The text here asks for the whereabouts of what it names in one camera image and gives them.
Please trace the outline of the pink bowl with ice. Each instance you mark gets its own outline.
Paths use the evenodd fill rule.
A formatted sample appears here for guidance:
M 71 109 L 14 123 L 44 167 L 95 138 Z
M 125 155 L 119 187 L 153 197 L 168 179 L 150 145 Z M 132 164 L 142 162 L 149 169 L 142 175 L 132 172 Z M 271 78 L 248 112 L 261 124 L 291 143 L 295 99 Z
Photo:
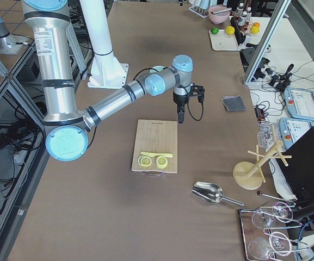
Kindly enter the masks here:
M 230 11 L 223 11 L 221 13 L 217 13 L 217 11 L 222 11 L 222 10 L 225 10 L 227 9 L 227 7 L 224 7 L 224 6 L 221 6 L 221 5 L 217 5 L 217 6 L 213 6 L 213 7 L 210 7 L 208 9 L 209 11 L 209 14 L 208 14 L 208 17 L 209 17 L 209 20 L 214 23 L 214 24 L 221 24 L 223 22 L 225 22 L 229 15 L 230 15 Z

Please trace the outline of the right lemon slice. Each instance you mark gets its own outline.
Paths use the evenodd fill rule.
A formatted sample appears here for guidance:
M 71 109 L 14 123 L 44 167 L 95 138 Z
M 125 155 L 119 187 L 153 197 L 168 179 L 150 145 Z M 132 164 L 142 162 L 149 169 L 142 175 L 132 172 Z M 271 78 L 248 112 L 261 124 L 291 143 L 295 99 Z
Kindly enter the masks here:
M 165 169 L 168 166 L 168 159 L 165 156 L 158 156 L 156 158 L 156 166 L 159 169 Z

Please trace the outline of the lemon slice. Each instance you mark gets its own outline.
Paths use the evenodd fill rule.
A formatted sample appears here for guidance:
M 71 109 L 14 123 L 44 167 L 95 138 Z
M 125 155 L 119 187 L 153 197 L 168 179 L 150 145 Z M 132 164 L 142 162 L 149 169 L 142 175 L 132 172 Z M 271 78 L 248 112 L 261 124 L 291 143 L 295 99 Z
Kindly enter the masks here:
M 159 169 L 165 169 L 168 166 L 168 159 L 165 156 L 158 156 L 156 158 L 156 166 Z
M 152 159 L 149 156 L 140 156 L 137 163 L 139 166 L 148 167 L 152 164 Z

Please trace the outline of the dark grey cloth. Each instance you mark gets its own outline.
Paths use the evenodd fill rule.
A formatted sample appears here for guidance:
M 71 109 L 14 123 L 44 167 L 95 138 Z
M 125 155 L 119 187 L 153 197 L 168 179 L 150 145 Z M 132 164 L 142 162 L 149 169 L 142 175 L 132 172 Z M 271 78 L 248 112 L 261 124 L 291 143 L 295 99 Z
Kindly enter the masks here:
M 221 101 L 228 112 L 246 111 L 241 96 L 224 96 Z

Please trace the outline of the yellow toy knife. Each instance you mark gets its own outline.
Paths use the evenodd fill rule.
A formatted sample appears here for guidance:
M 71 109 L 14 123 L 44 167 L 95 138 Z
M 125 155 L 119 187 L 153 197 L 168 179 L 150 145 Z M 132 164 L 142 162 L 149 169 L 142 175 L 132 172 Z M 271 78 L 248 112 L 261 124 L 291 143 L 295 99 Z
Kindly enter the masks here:
M 156 157 L 156 156 L 164 156 L 166 158 L 172 158 L 172 153 L 153 153 L 153 152 L 141 152 L 141 155 L 148 156 L 148 157 Z

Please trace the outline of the left lemon slice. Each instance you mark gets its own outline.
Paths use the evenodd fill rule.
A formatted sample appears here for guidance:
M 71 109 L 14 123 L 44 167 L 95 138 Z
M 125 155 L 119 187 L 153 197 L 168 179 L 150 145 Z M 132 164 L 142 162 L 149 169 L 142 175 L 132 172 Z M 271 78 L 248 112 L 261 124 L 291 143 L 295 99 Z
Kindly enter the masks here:
M 148 167 L 152 164 L 152 159 L 149 156 L 140 156 L 137 163 L 139 166 Z

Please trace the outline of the white serving tray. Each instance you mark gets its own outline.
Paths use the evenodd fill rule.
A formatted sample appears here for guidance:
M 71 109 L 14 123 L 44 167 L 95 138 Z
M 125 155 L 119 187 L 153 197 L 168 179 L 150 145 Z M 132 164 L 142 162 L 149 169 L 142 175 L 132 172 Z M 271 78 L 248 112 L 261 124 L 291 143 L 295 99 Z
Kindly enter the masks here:
M 208 31 L 210 42 L 214 51 L 238 51 L 238 43 L 234 35 L 227 35 L 224 29 L 217 34 Z

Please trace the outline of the metal scoop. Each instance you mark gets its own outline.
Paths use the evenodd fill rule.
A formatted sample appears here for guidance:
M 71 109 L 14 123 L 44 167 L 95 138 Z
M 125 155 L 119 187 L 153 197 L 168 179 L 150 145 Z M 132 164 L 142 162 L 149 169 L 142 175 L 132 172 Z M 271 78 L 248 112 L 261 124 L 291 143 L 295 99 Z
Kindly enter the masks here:
M 239 205 L 241 207 L 244 206 L 243 202 L 226 197 L 224 195 L 223 189 L 219 185 L 214 183 L 201 181 L 195 182 L 193 184 L 192 192 L 194 195 L 198 196 L 199 198 L 205 200 L 210 204 L 217 204 L 224 200 Z

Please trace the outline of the yellow lemon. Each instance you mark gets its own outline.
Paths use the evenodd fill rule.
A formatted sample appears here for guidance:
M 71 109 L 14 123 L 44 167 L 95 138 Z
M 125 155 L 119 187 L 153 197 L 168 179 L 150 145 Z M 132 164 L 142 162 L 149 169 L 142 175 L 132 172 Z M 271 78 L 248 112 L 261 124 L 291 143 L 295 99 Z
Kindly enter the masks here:
M 235 28 L 233 26 L 227 26 L 225 28 L 225 32 L 226 32 L 227 35 L 234 35 Z

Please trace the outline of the wooden mug tree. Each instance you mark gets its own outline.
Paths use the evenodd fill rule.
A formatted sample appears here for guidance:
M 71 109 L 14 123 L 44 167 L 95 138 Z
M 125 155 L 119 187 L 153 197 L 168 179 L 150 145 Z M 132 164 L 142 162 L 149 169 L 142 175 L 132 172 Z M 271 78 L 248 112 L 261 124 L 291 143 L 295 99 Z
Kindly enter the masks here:
M 292 156 L 285 156 L 281 153 L 280 148 L 283 146 L 283 142 L 277 139 L 275 126 L 272 126 L 272 136 L 274 142 L 264 155 L 259 154 L 258 145 L 256 146 L 256 152 L 248 151 L 248 153 L 256 156 L 256 163 L 242 161 L 234 166 L 233 178 L 240 187 L 247 190 L 255 190 L 265 183 L 266 180 L 261 167 L 269 159 L 280 158 L 283 164 L 288 166 L 286 159 L 291 159 Z

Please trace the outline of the front teach pendant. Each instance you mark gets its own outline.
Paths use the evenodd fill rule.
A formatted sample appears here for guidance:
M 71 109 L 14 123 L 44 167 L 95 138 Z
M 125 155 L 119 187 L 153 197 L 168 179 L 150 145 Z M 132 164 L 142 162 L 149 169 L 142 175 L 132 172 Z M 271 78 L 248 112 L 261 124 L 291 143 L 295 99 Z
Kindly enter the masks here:
M 314 122 L 314 91 L 287 87 L 284 97 L 287 111 L 293 118 Z

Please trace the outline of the black computer monitor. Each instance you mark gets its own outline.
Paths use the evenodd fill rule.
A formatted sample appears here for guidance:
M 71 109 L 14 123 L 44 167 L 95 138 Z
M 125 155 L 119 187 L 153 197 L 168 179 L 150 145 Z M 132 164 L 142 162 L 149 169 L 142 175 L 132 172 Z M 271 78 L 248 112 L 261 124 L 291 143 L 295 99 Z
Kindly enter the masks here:
M 309 129 L 286 152 L 292 158 L 282 173 L 298 200 L 314 201 L 314 127 Z

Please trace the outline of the glass rack tray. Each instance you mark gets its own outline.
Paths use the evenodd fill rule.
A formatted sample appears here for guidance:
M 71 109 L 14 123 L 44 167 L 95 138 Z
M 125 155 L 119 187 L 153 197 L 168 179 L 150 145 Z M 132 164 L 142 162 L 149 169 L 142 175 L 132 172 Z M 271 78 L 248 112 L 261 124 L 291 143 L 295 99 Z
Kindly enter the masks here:
M 284 201 L 253 210 L 240 209 L 239 222 L 246 260 L 285 260 L 309 248 L 289 238 L 287 231 L 302 224 L 293 219 L 291 205 Z

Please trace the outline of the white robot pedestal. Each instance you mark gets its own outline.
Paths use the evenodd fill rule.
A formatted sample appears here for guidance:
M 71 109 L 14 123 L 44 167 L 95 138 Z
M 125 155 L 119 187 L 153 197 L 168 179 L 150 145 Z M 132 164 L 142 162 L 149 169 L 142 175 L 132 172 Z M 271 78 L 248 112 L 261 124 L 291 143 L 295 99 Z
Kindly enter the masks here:
M 94 52 L 88 87 L 119 89 L 125 85 L 128 64 L 115 57 L 103 1 L 80 1 Z

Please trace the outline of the aluminium frame post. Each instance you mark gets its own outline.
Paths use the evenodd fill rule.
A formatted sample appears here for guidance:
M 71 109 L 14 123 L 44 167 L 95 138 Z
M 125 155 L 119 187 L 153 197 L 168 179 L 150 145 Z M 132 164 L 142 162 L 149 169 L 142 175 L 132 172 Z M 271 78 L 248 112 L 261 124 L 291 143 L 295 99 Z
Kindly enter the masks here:
M 245 72 L 245 75 L 243 77 L 244 85 L 247 85 L 248 83 L 251 82 L 251 79 L 254 76 L 254 73 L 256 69 L 258 68 L 260 61 L 263 58 L 264 51 L 268 47 L 268 44 L 270 43 L 270 40 L 272 36 L 274 35 L 276 29 L 278 28 L 278 25 L 280 24 L 280 21 L 283 18 L 284 13 L 286 12 L 290 3 L 291 3 L 291 0 L 279 0 L 278 1 L 277 6 L 256 48 L 253 58 L 251 59 L 251 62 Z

